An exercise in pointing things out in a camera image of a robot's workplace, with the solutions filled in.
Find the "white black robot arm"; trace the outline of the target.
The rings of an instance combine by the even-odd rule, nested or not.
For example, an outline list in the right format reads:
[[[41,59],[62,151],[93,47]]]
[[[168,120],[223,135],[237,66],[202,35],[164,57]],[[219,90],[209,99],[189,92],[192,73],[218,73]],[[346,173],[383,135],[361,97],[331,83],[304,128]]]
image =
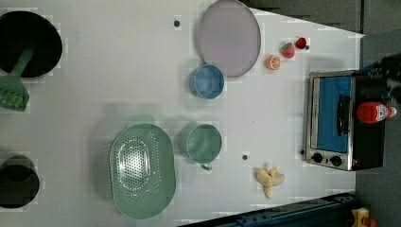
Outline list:
[[[400,104],[401,100],[401,54],[393,54],[375,61],[361,70],[361,74],[373,79],[385,79],[387,97],[391,102]]]

